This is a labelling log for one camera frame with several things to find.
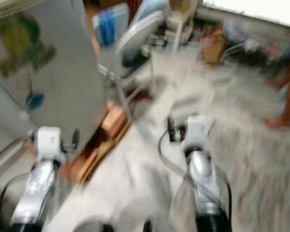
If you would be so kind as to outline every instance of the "person's leg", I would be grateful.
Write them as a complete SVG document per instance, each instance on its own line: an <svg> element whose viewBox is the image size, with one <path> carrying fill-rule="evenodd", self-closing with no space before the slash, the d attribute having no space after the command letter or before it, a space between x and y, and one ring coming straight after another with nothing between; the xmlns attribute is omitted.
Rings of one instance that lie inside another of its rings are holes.
<svg viewBox="0 0 290 232"><path fill-rule="evenodd" d="M273 88L280 90L283 86L290 82L290 67L286 75L281 80L271 80L268 82L268 85L272 86Z"/></svg>
<svg viewBox="0 0 290 232"><path fill-rule="evenodd" d="M284 112L278 118L266 119L265 124L272 128L283 128L290 126L290 86L287 93L287 101Z"/></svg>

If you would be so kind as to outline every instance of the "bare foot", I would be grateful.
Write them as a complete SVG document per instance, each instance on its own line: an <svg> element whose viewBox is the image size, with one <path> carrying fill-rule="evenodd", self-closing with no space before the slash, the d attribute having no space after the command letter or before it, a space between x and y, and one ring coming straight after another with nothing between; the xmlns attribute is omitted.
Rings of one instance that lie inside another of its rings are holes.
<svg viewBox="0 0 290 232"><path fill-rule="evenodd" d="M264 123L273 129L288 129L290 127L290 121L281 118L265 119Z"/></svg>
<svg viewBox="0 0 290 232"><path fill-rule="evenodd" d="M282 88L281 84L275 80L267 80L265 83L269 87L274 88L276 91L279 91Z"/></svg>

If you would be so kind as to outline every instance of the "clutter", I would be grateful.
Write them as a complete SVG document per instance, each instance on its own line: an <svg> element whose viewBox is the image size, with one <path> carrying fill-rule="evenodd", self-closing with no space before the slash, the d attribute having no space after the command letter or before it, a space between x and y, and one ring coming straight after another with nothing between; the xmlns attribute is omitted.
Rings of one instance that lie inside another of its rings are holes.
<svg viewBox="0 0 290 232"><path fill-rule="evenodd" d="M108 113L101 126L76 159L62 169L63 175L73 182L84 183L108 152L119 143L129 126L125 111L108 103Z"/></svg>
<svg viewBox="0 0 290 232"><path fill-rule="evenodd" d="M133 87L127 91L127 94L131 95L136 91L137 87ZM152 101L154 98L151 96L148 89L142 89L139 93L131 99L131 102Z"/></svg>
<svg viewBox="0 0 290 232"><path fill-rule="evenodd" d="M246 53L253 53L258 50L260 43L253 39L247 39L244 44L244 50Z"/></svg>
<svg viewBox="0 0 290 232"><path fill-rule="evenodd" d="M213 27L214 27L213 24L205 23L203 26L202 38L205 38L206 36L208 36L213 30Z"/></svg>
<svg viewBox="0 0 290 232"><path fill-rule="evenodd" d="M203 53L203 60L210 64L219 64L220 56L226 47L226 38L222 26L212 29L212 31L200 41Z"/></svg>
<svg viewBox="0 0 290 232"><path fill-rule="evenodd" d="M234 44L244 43L248 39L246 25L243 22L236 22L233 19L224 21L223 28L228 41Z"/></svg>

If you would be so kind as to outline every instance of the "bag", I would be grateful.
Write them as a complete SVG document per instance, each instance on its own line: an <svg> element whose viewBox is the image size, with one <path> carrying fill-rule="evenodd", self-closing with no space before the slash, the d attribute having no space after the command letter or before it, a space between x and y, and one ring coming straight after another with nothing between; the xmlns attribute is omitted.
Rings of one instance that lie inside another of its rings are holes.
<svg viewBox="0 0 290 232"><path fill-rule="evenodd" d="M226 47L226 38L222 27L215 28L200 41L203 60L210 64L219 64L221 54Z"/></svg>

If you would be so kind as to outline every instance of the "white wall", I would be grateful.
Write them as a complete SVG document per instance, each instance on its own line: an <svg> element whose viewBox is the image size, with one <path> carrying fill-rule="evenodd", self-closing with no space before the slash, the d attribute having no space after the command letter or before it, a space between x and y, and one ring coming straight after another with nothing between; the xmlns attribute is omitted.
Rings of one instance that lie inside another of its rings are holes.
<svg viewBox="0 0 290 232"><path fill-rule="evenodd" d="M243 13L252 17L267 18L273 22L290 25L290 0L205 0L206 6Z"/></svg>
<svg viewBox="0 0 290 232"><path fill-rule="evenodd" d="M270 23L264 20L237 15L213 8L203 7L201 3L197 9L196 17L202 20L223 22L226 19L234 19L242 24L249 35L256 40L265 42L268 40L278 43L288 43L290 41L290 27Z"/></svg>

